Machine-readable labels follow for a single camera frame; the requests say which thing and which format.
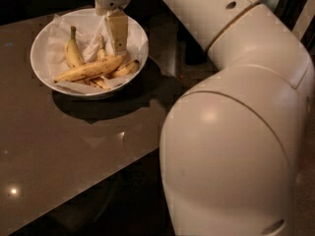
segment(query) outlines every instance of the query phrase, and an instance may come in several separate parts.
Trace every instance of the table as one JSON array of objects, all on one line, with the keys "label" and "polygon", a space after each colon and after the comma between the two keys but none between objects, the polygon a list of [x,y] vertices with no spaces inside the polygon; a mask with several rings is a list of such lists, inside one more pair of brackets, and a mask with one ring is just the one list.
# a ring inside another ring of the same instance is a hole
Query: table
[{"label": "table", "polygon": [[149,59],[115,96],[70,97],[32,71],[39,17],[0,27],[0,236],[8,235],[158,148],[181,84]]}]

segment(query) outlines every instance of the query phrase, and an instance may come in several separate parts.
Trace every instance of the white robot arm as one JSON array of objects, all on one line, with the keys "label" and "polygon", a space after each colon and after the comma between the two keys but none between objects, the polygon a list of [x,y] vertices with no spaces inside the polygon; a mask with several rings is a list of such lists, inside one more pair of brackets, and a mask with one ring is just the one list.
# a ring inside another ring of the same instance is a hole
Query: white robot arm
[{"label": "white robot arm", "polygon": [[163,1],[220,69],[181,96],[162,129],[176,235],[293,235],[308,52],[259,0]]}]

